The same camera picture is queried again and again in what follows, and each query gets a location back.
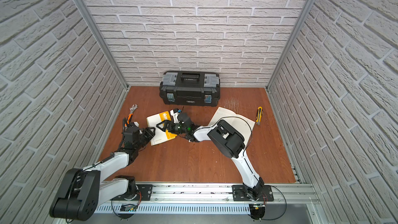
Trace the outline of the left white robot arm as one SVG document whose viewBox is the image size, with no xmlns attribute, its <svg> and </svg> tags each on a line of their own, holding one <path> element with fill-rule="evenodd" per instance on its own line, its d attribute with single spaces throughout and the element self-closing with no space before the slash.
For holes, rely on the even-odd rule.
<svg viewBox="0 0 398 224">
<path fill-rule="evenodd" d="M 86 221 L 98 206 L 115 197 L 141 200 L 134 177 L 118 176 L 111 181 L 107 178 L 132 164 L 154 136 L 153 127 L 141 129 L 137 122 L 124 123 L 122 140 L 115 152 L 91 166 L 66 172 L 50 206 L 50 217 Z"/>
</svg>

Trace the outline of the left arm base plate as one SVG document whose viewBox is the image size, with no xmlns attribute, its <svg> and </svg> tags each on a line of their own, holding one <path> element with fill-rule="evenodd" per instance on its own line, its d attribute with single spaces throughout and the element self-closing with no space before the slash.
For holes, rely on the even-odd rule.
<svg viewBox="0 0 398 224">
<path fill-rule="evenodd" d="M 113 198 L 114 201 L 150 201 L 152 195 L 153 185 L 151 184 L 137 184 L 136 190 L 132 195 L 127 193 Z"/>
</svg>

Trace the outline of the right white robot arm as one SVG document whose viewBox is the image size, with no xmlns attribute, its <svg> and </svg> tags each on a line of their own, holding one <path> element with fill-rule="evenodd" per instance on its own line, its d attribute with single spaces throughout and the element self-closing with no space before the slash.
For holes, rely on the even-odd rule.
<svg viewBox="0 0 398 224">
<path fill-rule="evenodd" d="M 182 112 L 173 120 L 157 123 L 156 127 L 163 132 L 182 135 L 190 142 L 212 141 L 235 164 L 248 198 L 255 201 L 262 196 L 264 181 L 254 169 L 246 151 L 251 142 L 254 121 L 219 107 L 207 126 L 194 124 L 187 113 Z"/>
</svg>

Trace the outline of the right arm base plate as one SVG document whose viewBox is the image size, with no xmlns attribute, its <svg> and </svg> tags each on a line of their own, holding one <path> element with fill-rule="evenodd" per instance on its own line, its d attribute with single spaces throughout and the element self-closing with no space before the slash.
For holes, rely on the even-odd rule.
<svg viewBox="0 0 398 224">
<path fill-rule="evenodd" d="M 245 185 L 232 185 L 234 201 L 261 201 L 273 202 L 274 195 L 270 185 L 249 188 Z"/>
</svg>

